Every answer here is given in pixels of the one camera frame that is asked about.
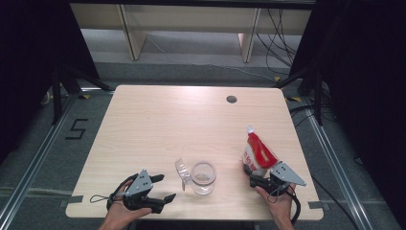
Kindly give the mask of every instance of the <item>person's right hand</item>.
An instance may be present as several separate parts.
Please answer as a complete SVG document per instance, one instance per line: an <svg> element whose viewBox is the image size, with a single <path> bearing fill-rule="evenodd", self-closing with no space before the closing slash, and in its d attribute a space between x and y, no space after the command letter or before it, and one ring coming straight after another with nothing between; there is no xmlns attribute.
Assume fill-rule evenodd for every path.
<svg viewBox="0 0 406 230"><path fill-rule="evenodd" d="M288 188L288 192L293 194L295 189L295 184L291 184ZM290 212L292 208L292 197L287 194L279 195L278 198L269 195L264 189L257 186L255 187L257 193L262 196L268 205L269 211L271 212L272 218L281 230L291 230L294 229L292 222L290 220Z"/></svg>

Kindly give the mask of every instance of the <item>floor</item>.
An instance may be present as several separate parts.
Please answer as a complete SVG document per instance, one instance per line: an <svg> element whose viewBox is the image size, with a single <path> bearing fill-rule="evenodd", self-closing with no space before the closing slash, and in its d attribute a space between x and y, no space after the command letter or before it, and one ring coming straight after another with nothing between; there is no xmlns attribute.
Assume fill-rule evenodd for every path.
<svg viewBox="0 0 406 230"><path fill-rule="evenodd" d="M199 76L202 73L196 71L201 70L200 72L208 71L203 75L206 73L207 78L215 82L217 79L211 79L213 74L243 75L235 83L261 87L271 87L275 83L275 77L286 77L277 73L286 74L289 70L288 65L266 55L266 49L258 38L250 62L243 63L236 34L150 32L140 58L131 61L122 32L82 32L101 78L116 85L135 81L131 78L133 68L139 71L140 76L146 76L141 80L146 83L151 83L155 76L158 76L154 80L156 83L165 76L176 75L178 66L182 65L185 73L179 75L191 74L190 84L200 83L194 81L194 78L202 78ZM261 34L260 37L269 44L267 34ZM300 36L285 38L286 43L295 50L300 39ZM286 51L275 51L290 63ZM167 83L171 82L188 83L185 79ZM311 96L299 101L296 99L299 83L294 82L283 89L289 108L311 104ZM219 81L218 84L224 85L227 81ZM93 87L86 82L81 85ZM112 96L99 91L85 94L91 95L91 100L84 99L84 96L79 99L64 99L64 104L69 106L69 113L64 123L58 127L50 124L53 118L52 104L44 104L35 114L20 148L12 152L0 167L0 205L15 204L18 207L9 213L9 221L1 229L95 229L100 225L101 219L71 219L64 214L66 201L75 187ZM95 109L99 112L89 113ZM72 123L83 117L89 119L86 123L86 135L80 142L67 142L65 137L72 135ZM320 185L316 185L316 190L325 210L322 220L298 221L296 229L400 229L368 173L354 161L356 153L346 140L333 111L323 108L323 126L318 126L311 110L292 114L292 121L310 172L315 181L320 182ZM50 136L52 129L56 136ZM44 146L43 140L50 140L50 145ZM20 188L23 192L18 194L20 197L12 199L16 194L14 188ZM354 219L354 223L346 216L346 212ZM256 225L263 230L277 229L272 221L259 222ZM171 229L178 228L182 227L173 225ZM228 229L223 225L213 228Z"/></svg>

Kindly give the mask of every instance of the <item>light wood surface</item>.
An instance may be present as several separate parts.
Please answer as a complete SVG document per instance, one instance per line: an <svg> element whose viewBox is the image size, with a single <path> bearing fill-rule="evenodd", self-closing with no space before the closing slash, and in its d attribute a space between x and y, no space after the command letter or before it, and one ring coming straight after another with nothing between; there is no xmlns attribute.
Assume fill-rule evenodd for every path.
<svg viewBox="0 0 406 230"><path fill-rule="evenodd" d="M237 102L228 103L228 96ZM319 198L281 90L201 86L119 86L73 193L84 196L83 202L69 204L66 214L103 218L106 201L90 203L90 197L109 196L123 180L146 169L149 175L165 175L148 196L176 193L176 198L161 214L145 219L271 219L241 167L248 125L307 183L296 190L299 219L321 219L322 209L308 206ZM188 186L182 191L174 166L180 157L188 169L200 160L215 165L210 195L196 195Z"/></svg>

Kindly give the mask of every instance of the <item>human hand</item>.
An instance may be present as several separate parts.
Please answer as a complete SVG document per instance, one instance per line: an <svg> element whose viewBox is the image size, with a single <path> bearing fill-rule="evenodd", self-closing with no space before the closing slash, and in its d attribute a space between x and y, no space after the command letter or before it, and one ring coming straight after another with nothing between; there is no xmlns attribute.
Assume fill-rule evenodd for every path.
<svg viewBox="0 0 406 230"><path fill-rule="evenodd" d="M296 184L291 184L287 191L290 194L294 193ZM291 230L293 224L290 221L290 212L292 208L292 197L287 194L276 196L269 195L264 189L257 186L255 187L257 193L262 196L266 201L269 211L271 212L272 218L281 230Z"/></svg>
<svg viewBox="0 0 406 230"><path fill-rule="evenodd" d="M127 181L120 189L120 192L124 192L125 188L131 185L131 183L132 180ZM152 212L150 208L142 208L135 211L128 210L124 206L122 199L122 195L116 195L116 201L114 201L108 209L107 215L99 230L121 230L135 219L146 216Z"/></svg>

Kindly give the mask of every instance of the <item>person's left hand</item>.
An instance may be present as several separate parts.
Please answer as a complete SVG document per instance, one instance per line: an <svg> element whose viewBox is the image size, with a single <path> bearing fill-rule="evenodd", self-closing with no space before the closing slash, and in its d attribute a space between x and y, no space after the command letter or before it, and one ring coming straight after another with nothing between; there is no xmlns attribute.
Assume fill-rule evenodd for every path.
<svg viewBox="0 0 406 230"><path fill-rule="evenodd" d="M132 180L127 181L120 189L120 192L124 192L125 188L131 185L131 183ZM122 195L116 195L115 200L117 201L114 201L110 206L104 218L104 222L99 228L100 230L121 230L135 219L146 216L152 212L150 208L142 208L135 211L128 210L124 206L122 198Z"/></svg>

